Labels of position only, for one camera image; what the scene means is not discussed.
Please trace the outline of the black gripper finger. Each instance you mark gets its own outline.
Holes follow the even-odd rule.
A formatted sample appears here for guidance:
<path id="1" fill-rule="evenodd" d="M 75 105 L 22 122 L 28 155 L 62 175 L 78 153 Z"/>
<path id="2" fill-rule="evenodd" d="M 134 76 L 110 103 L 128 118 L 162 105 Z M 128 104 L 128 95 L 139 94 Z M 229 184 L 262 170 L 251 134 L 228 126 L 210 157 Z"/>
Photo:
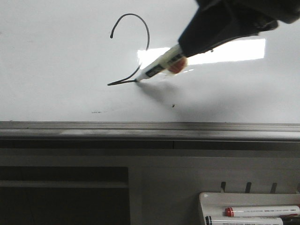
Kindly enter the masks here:
<path id="1" fill-rule="evenodd" d="M 274 30 L 277 20 L 249 7 L 221 0 L 206 9 L 198 9 L 178 39 L 182 54 L 205 53 L 238 38 L 257 36 Z"/>

